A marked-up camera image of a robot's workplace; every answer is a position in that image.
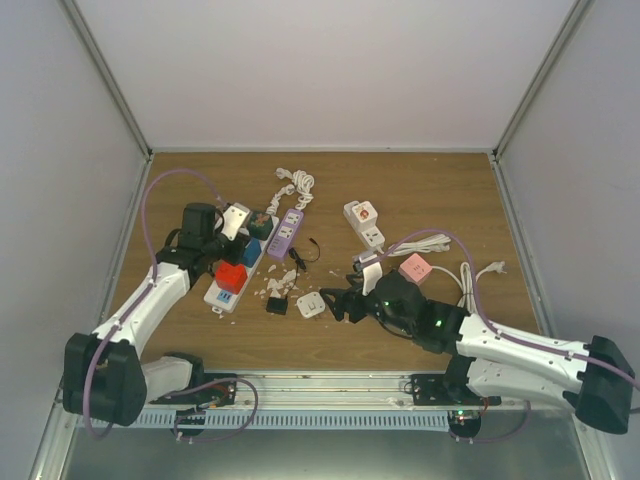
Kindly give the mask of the red cube socket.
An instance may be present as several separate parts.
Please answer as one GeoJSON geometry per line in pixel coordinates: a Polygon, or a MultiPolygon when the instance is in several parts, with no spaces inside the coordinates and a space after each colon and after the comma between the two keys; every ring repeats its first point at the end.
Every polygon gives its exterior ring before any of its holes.
{"type": "Polygon", "coordinates": [[[248,274],[243,264],[232,265],[221,261],[214,273],[214,279],[221,290],[238,295],[247,282],[248,274]]]}

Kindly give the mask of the pink cube socket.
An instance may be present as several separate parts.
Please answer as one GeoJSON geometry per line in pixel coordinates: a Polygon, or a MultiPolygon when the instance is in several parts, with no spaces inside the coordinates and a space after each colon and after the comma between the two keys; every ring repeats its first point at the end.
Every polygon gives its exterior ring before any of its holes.
{"type": "Polygon", "coordinates": [[[409,282],[420,286],[432,273],[433,266],[421,255],[413,253],[399,266],[399,273],[409,282]]]}

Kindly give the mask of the white cube socket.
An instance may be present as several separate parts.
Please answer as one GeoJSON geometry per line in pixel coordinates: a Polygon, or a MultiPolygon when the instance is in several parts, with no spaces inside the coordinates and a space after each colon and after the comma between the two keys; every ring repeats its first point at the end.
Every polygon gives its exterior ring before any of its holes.
{"type": "Polygon", "coordinates": [[[369,201],[363,201],[351,207],[350,217],[358,228],[366,230],[376,224],[378,213],[369,201]]]}

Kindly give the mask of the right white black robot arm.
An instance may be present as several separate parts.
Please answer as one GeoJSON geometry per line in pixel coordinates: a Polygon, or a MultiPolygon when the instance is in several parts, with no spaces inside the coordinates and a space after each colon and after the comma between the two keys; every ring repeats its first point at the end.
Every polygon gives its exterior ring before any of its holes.
{"type": "Polygon", "coordinates": [[[398,271],[371,289],[355,277],[347,289],[323,288],[334,318],[371,317],[402,331],[422,349],[450,355],[444,396],[464,405],[477,397],[509,397],[572,409],[584,424],[627,433],[635,373],[617,344],[560,340],[491,323],[463,307],[426,298],[398,271]]]}

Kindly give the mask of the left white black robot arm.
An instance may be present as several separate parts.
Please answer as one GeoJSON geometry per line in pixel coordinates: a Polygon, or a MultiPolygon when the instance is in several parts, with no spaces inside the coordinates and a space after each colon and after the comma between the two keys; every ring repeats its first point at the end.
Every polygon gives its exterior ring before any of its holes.
{"type": "Polygon", "coordinates": [[[249,243],[251,212],[235,203],[219,209],[190,203],[180,227],[155,252],[148,274],[126,302],[90,334],[74,334],[65,346],[62,404],[65,411],[119,426],[131,425],[144,406],[174,394],[185,404],[203,398],[199,359],[166,354],[142,364],[141,355],[172,307],[218,261],[240,262],[249,243]]]}

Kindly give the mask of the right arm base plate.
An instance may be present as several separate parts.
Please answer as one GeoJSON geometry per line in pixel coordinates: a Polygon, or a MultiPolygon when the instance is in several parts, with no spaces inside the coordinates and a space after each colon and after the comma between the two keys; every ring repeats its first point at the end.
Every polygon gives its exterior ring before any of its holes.
{"type": "Polygon", "coordinates": [[[414,406],[443,407],[450,434],[460,440],[474,440],[489,408],[502,404],[500,396],[481,396],[464,384],[448,381],[441,373],[412,374],[403,390],[412,397],[414,406]]]}

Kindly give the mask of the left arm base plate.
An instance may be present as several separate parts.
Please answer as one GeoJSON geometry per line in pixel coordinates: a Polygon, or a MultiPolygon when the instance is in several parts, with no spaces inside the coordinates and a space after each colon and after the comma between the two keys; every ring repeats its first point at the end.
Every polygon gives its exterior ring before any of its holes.
{"type": "Polygon", "coordinates": [[[235,403],[238,375],[205,372],[198,384],[187,386],[191,393],[165,395],[150,402],[154,406],[173,408],[181,418],[178,433],[197,437],[204,432],[205,412],[235,403]]]}

